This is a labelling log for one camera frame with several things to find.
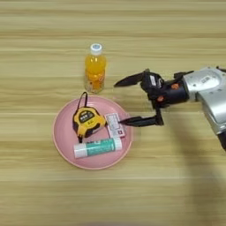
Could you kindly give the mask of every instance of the glue stick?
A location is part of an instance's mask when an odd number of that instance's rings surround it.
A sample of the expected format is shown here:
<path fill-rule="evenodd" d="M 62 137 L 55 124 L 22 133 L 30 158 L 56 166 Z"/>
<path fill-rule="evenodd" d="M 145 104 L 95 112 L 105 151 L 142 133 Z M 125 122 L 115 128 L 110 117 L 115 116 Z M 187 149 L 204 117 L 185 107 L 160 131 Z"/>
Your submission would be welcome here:
<path fill-rule="evenodd" d="M 82 143 L 74 146 L 75 158 L 84 158 L 97 154 L 104 154 L 122 150 L 120 138 L 101 139 L 98 141 Z"/>

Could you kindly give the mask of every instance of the bottle label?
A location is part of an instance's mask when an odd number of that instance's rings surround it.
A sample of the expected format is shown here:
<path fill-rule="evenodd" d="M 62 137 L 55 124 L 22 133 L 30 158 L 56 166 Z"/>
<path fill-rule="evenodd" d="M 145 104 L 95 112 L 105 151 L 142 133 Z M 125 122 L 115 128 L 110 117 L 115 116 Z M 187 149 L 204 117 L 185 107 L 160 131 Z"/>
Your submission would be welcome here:
<path fill-rule="evenodd" d="M 87 89 L 90 92 L 98 92 L 103 89 L 105 72 L 101 74 L 91 74 L 87 72 Z"/>
<path fill-rule="evenodd" d="M 115 150 L 116 150 L 116 145 L 113 139 L 103 139 L 103 140 L 87 143 L 88 156 L 108 153 Z"/>

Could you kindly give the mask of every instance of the orange juice bottle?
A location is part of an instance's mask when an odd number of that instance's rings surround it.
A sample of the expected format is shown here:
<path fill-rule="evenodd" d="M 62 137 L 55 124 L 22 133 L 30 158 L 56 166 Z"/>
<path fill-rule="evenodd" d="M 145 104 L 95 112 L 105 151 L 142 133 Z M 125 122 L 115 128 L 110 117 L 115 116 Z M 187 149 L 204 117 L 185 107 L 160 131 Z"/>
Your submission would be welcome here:
<path fill-rule="evenodd" d="M 102 45 L 95 43 L 90 47 L 90 54 L 86 57 L 86 90 L 92 93 L 99 93 L 103 90 L 106 58 L 102 54 Z"/>

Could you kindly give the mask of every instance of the tape measure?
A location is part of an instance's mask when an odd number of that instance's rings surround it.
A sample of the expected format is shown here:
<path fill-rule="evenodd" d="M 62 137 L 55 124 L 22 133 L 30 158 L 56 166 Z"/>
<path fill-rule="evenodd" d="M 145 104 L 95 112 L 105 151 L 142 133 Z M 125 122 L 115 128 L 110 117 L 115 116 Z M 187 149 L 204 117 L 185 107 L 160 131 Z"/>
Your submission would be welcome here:
<path fill-rule="evenodd" d="M 80 107 L 79 105 L 84 94 L 86 95 L 85 105 L 84 107 Z M 87 92 L 84 92 L 81 95 L 77 110 L 73 115 L 72 122 L 73 129 L 77 133 L 79 143 L 82 143 L 83 138 L 88 138 L 107 124 L 105 118 L 101 116 L 95 108 L 87 106 Z"/>

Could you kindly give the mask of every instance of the white bottle cap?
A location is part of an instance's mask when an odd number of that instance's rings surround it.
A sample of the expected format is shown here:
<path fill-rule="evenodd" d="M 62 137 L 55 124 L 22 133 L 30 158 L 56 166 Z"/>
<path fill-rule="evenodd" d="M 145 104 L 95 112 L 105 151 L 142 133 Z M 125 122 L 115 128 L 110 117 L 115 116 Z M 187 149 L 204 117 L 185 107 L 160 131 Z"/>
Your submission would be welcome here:
<path fill-rule="evenodd" d="M 120 151 L 123 148 L 122 140 L 120 138 L 113 138 L 116 146 L 116 151 Z"/>
<path fill-rule="evenodd" d="M 102 53 L 102 45 L 94 43 L 90 46 L 90 52 L 92 55 L 99 56 Z"/>
<path fill-rule="evenodd" d="M 87 145 L 86 144 L 74 145 L 74 156 L 76 159 L 87 157 Z"/>

